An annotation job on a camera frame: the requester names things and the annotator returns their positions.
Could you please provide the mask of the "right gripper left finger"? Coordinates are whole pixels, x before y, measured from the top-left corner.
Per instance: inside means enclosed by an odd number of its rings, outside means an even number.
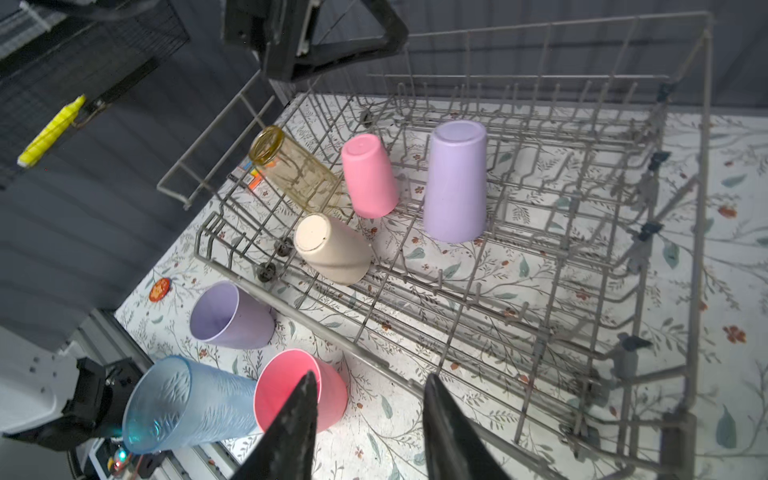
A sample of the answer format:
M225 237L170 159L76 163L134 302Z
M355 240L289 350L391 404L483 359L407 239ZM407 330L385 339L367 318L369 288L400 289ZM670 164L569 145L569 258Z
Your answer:
M308 371L256 449L231 479L311 479L318 420L317 395L316 377Z

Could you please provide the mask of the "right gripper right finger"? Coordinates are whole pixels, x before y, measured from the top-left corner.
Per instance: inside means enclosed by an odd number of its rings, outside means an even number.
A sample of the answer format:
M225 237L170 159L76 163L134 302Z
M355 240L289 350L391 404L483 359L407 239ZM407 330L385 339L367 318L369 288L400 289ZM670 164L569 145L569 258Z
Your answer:
M429 479L509 479L437 374L425 384L423 432Z

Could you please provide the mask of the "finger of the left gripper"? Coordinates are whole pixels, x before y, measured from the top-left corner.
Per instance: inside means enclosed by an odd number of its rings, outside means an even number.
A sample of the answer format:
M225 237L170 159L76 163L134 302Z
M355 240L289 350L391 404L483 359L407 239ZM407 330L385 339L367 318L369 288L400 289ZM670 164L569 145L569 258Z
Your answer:
M362 1L383 32L380 37L312 44L322 1L306 1L300 9L301 24L294 78L310 78L354 63L377 60L398 53L408 39L405 23L388 1Z

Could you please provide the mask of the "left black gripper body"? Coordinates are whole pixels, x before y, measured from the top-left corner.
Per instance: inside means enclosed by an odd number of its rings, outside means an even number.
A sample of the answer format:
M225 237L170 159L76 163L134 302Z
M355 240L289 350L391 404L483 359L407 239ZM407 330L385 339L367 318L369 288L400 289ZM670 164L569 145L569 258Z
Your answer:
M316 1L247 1L222 3L222 39L257 54L271 80L294 83L315 75L301 57Z

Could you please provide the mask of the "clear blue cup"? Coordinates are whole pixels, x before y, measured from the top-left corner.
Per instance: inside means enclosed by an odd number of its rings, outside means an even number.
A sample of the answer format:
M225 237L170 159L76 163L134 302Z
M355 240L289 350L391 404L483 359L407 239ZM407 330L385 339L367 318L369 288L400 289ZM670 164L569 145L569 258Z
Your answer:
M245 437L257 429L256 382L169 356L139 380L123 415L122 437L135 455Z

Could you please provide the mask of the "clear amber glass cup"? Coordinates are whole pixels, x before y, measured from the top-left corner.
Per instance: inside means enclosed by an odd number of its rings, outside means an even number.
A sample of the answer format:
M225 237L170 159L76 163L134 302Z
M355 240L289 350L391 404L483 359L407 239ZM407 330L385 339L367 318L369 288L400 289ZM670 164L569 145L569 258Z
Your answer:
M338 177L278 126L262 130L249 153L251 173L278 187L309 212L325 212L338 205Z

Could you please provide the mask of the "lilac cup front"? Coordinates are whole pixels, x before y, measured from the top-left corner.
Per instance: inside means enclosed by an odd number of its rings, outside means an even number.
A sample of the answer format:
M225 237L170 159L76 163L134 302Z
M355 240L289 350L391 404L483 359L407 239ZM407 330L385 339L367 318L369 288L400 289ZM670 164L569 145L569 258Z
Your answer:
M480 237L487 215L487 131L479 122L453 120L430 135L423 222L446 243Z

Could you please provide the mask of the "beige cup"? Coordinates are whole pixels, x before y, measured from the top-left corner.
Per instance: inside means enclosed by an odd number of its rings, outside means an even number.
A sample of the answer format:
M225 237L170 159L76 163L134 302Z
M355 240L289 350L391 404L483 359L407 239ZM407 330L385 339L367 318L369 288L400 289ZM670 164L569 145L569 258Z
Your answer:
M359 282L373 261L372 248L362 234L324 214L304 217L296 226L293 243L309 266L340 285Z

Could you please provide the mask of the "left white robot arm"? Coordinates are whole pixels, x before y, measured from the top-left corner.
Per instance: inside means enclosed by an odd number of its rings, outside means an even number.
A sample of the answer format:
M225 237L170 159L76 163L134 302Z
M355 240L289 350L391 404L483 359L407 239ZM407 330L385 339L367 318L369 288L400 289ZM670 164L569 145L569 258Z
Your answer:
M255 383L177 356L128 389L105 371L58 348L92 309L111 305L181 227L168 215L180 172L196 192L216 190L214 171L187 157L160 160L172 112L141 110L150 146L107 150L90 143L86 159L106 171L103 192L75 194L80 221L56 196L42 158L71 123L122 81L165 73L188 41L170 1L49 2L53 28L1 54L1 431L57 451L94 437L123 436L137 454L229 440L257 430Z

